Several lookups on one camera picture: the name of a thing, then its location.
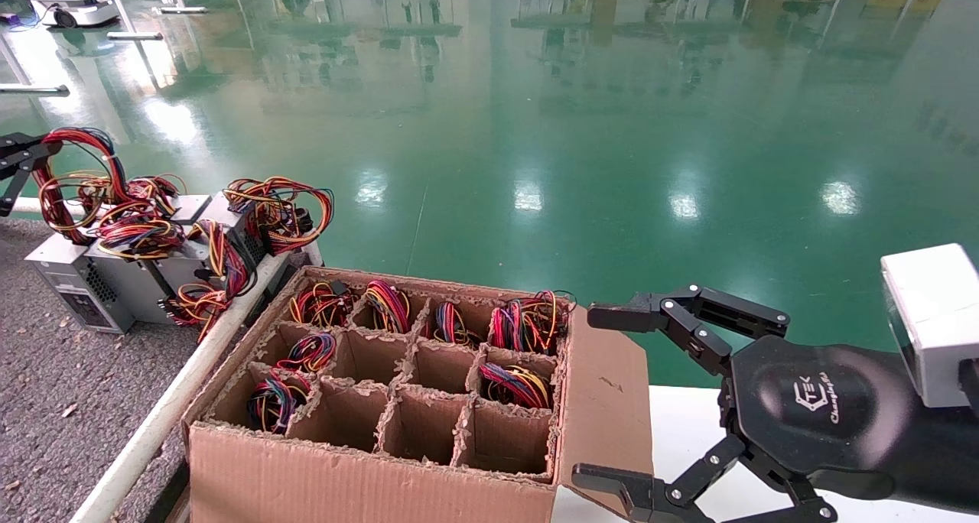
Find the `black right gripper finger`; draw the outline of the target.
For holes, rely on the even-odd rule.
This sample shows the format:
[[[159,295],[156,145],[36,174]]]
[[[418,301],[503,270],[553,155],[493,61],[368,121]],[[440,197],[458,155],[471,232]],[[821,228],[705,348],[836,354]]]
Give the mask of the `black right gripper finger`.
[[[728,378],[734,350],[713,327],[752,341],[783,338],[790,318],[755,301],[692,284],[667,294],[639,292],[624,304],[593,303],[587,323],[594,329],[662,333],[701,369]]]
[[[742,522],[836,522],[838,515],[808,478],[784,467],[765,451],[728,434],[674,482],[652,474],[578,463],[572,482],[579,489],[618,496],[632,522],[710,522],[697,502],[731,468],[741,463],[759,480],[789,496],[790,508],[742,517]]]

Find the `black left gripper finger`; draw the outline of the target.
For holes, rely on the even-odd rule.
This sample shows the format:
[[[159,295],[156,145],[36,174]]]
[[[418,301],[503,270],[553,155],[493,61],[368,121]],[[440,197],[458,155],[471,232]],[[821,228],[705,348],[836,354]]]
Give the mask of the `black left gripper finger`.
[[[35,161],[1,161],[1,181],[6,184],[1,193],[1,216],[13,213],[28,178],[34,173]]]
[[[46,141],[44,135],[11,133],[1,136],[1,178],[27,174],[59,154],[63,142]]]

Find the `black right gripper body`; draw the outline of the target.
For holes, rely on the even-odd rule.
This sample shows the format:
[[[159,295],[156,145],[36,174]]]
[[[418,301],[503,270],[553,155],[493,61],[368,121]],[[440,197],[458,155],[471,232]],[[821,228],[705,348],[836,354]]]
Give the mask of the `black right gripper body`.
[[[920,407],[901,357],[766,337],[730,366],[733,425],[763,460],[850,498],[896,495],[894,460]]]

